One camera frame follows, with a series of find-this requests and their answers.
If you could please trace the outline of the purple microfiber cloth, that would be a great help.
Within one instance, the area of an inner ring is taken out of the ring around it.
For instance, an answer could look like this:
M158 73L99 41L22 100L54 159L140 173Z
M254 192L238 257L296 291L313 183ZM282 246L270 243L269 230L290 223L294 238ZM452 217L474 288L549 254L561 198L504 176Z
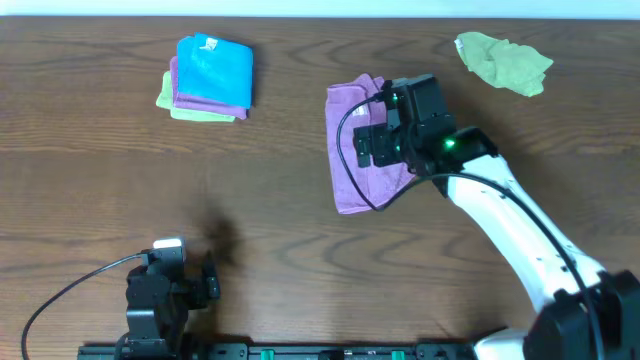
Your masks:
M327 89L328 158L334 201L342 215L369 211L370 204L384 205L414 178L403 163L367 168L360 168L357 163L353 130L386 123L383 103L362 103L378 93L383 83L383 77L365 73L352 82L335 84Z

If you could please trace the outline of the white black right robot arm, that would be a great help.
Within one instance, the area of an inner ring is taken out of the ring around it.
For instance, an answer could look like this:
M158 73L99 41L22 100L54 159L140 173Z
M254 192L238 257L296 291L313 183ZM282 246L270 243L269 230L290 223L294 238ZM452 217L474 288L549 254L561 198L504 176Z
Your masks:
M362 106L381 103L382 124L357 127L361 168L403 163L466 212L524 286L536 320L476 341L476 359L636 359L639 281L612 275L576 247L520 186L477 127L457 128L431 74L387 80Z

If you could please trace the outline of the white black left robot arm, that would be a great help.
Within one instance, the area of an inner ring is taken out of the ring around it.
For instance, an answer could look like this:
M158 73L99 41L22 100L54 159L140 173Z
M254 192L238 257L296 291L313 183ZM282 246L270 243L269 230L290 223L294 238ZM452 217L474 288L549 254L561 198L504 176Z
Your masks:
M195 270L185 269L180 247L150 249L127 275L128 335L116 346L120 359L185 359L193 352L185 333L189 312L220 297L211 253Z

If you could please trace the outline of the crumpled green cloth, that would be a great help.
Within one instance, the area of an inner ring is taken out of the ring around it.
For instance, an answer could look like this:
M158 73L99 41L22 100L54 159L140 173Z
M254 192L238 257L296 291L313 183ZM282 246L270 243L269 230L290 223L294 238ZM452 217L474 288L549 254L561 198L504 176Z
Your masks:
M454 40L467 69L494 88L511 90L525 97L544 91L546 71L554 61L535 48L480 32L465 32Z

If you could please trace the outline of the purple folded cloth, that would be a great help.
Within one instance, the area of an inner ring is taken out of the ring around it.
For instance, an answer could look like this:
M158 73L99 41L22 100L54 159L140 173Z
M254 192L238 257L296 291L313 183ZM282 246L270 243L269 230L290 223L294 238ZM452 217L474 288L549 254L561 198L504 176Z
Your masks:
M187 95L178 91L178 57L170 60L170 74L172 82L173 105L177 108L204 111L220 115L229 115L240 120L245 120L248 110L239 106L227 105L215 100L205 99L199 96Z

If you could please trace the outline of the light green folded cloth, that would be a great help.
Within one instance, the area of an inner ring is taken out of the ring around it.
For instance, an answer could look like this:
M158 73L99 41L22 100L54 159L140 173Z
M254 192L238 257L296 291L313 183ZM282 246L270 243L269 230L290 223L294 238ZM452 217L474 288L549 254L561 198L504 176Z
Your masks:
M176 120L193 122L233 122L235 120L235 117L230 115L175 107L173 105L173 86L169 71L163 74L161 91L155 105L168 110L170 116Z

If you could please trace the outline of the blue folded cloth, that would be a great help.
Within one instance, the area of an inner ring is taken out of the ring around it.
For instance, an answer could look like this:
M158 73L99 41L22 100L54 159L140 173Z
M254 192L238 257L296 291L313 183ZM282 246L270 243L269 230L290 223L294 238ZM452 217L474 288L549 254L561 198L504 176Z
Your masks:
M251 107L254 56L250 47L195 33L178 42L176 55L179 93Z

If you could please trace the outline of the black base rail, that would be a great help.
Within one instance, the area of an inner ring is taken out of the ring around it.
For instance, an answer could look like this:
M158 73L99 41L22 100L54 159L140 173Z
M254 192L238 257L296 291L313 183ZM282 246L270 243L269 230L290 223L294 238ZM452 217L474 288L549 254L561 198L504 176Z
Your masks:
M217 343L187 350L179 359L192 360L475 360L473 347L461 343L417 345L247 345Z

